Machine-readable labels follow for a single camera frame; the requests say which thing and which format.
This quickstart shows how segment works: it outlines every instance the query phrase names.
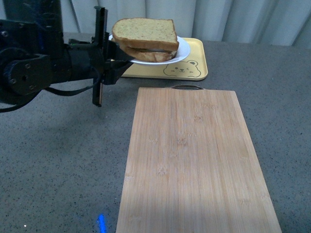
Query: sandwich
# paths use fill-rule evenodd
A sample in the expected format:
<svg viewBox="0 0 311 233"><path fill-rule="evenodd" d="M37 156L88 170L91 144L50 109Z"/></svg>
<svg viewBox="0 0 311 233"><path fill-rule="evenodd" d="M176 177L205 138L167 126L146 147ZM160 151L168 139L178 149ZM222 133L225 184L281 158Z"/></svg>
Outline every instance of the sandwich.
<svg viewBox="0 0 311 233"><path fill-rule="evenodd" d="M171 19L124 18L112 27L112 36L124 52L145 62L171 60L179 47Z"/></svg>

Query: gray countertop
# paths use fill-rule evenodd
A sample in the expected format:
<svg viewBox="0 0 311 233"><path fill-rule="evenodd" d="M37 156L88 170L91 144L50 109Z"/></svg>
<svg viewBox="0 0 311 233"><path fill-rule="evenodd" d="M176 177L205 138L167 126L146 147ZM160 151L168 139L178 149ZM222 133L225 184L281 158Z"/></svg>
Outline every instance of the gray countertop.
<svg viewBox="0 0 311 233"><path fill-rule="evenodd" d="M0 232L116 229L139 87L234 90L284 233L311 232L311 50L204 42L200 82L122 78L75 97L41 91L0 115ZM75 89L91 81L58 84Z"/></svg>

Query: yellow tray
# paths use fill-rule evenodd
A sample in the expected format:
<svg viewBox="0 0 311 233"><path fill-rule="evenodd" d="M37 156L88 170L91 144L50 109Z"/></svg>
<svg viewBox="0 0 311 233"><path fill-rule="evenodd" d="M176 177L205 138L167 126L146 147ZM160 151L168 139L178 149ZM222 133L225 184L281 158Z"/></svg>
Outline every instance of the yellow tray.
<svg viewBox="0 0 311 233"><path fill-rule="evenodd" d="M199 81L208 74L202 41L194 38L184 38L190 45L191 52L184 60L159 66L145 66L139 64L131 65L122 77L155 78L155 79L177 79ZM171 70L183 69L178 76Z"/></svg>

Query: bread crust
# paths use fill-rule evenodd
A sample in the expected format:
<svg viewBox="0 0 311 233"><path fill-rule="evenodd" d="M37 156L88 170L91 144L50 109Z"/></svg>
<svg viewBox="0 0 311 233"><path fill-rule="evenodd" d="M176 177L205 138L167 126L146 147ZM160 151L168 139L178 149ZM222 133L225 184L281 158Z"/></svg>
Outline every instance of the bread crust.
<svg viewBox="0 0 311 233"><path fill-rule="evenodd" d="M126 37L118 36L115 33L114 28L118 26L118 22L121 20L127 20L128 18L123 18L118 20L114 26L112 27L112 35L113 38L118 42L119 44L123 44L127 47L131 48L137 48L137 49L160 49L160 50L167 50L167 51L177 51L179 47L179 42L177 41L177 35L175 31L175 26L173 24L173 31L175 34L176 41L173 42L167 42L167 41L154 41L154 40L138 40L138 39L128 39Z"/></svg>
<svg viewBox="0 0 311 233"><path fill-rule="evenodd" d="M146 49L135 49L124 45L120 45L120 49L128 55L135 57L137 60L145 62L166 62L173 59L177 54L177 51L154 52Z"/></svg>

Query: wood grain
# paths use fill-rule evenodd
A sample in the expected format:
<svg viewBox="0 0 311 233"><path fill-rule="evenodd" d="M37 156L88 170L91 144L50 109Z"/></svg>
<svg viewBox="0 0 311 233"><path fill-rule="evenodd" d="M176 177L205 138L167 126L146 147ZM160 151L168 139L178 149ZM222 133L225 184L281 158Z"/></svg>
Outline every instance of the wood grain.
<svg viewBox="0 0 311 233"><path fill-rule="evenodd" d="M279 233L234 91L140 88L117 233Z"/></svg>

